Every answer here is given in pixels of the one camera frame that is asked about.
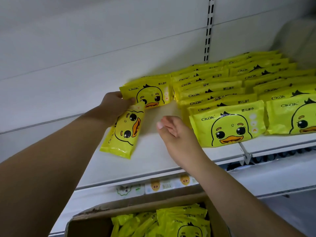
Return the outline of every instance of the duck eye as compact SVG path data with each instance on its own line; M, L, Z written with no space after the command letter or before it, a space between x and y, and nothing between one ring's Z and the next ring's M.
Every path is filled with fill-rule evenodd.
M306 120L301 120L297 123L298 128L306 128L308 126L308 122Z
M225 132L224 132L224 131L219 131L219 132L217 132L217 133L216 133L216 137L217 137L218 139L224 138L224 137L225 137Z
M125 137L125 138L130 138L131 135L132 135L132 133L131 133L130 131L125 131L125 132L124 132L124 137Z
M236 133L238 135L243 135L246 133L246 128L245 127L239 127L237 130L236 130Z
M130 120L131 121L134 121L134 120L136 120L137 119L137 115L135 115L135 114L131 114L130 115Z

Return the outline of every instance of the open cardboard box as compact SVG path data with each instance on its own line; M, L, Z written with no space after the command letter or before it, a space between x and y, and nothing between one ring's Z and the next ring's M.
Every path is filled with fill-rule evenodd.
M110 237L111 217L195 203L208 210L212 237L230 237L227 225L199 185L97 205L75 215L67 224L65 237Z

